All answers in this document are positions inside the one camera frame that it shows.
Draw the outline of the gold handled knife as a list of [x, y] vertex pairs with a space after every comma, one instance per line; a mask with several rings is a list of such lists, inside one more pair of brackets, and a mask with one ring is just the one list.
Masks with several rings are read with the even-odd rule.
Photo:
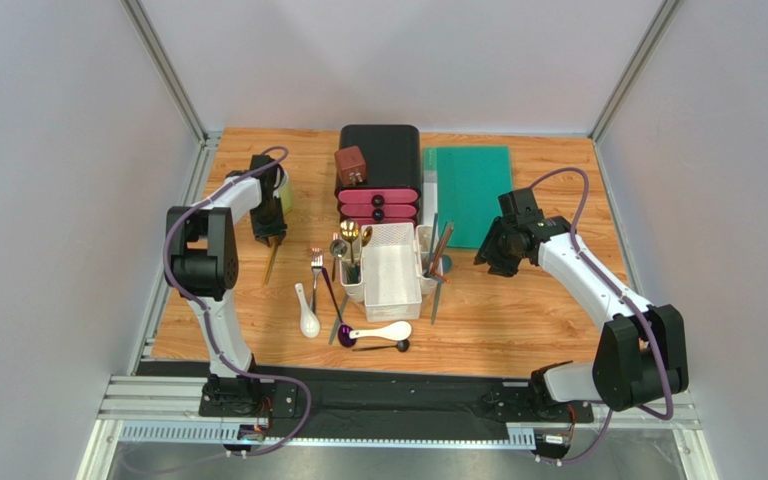
[[272, 276], [272, 272], [274, 269], [274, 264], [276, 261], [277, 251], [279, 249], [279, 242], [277, 240], [274, 240], [270, 244], [270, 250], [269, 250], [269, 256], [267, 259], [266, 268], [262, 277], [262, 285], [267, 286], [269, 284], [269, 281]]

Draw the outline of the large silver fork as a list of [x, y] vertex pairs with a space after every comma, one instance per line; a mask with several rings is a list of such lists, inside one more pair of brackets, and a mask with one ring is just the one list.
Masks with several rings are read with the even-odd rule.
[[312, 272], [312, 293], [309, 302], [311, 311], [317, 313], [317, 293], [318, 293], [318, 280], [323, 270], [324, 255], [321, 248], [314, 247], [311, 249], [311, 261], [310, 267]]

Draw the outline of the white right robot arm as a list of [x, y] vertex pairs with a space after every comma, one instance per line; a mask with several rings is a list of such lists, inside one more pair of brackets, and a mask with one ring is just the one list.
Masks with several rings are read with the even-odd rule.
[[574, 226], [547, 217], [529, 188], [503, 194], [501, 213], [474, 258], [492, 275], [510, 278], [522, 261], [556, 279], [600, 335], [591, 362], [565, 362], [534, 371], [543, 407], [599, 402], [620, 412], [670, 401], [687, 390], [685, 324], [672, 305], [657, 306], [627, 287], [596, 259]]

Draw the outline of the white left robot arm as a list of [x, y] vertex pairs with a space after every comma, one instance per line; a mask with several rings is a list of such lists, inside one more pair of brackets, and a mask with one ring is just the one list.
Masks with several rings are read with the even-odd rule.
[[252, 157], [249, 169], [229, 173], [205, 199], [167, 212], [164, 277], [201, 326], [210, 355], [204, 395], [214, 404], [261, 402], [261, 377], [235, 307], [240, 268], [235, 231], [248, 217], [256, 241], [270, 248], [282, 243], [288, 226], [277, 191], [288, 154], [283, 146], [269, 147]]

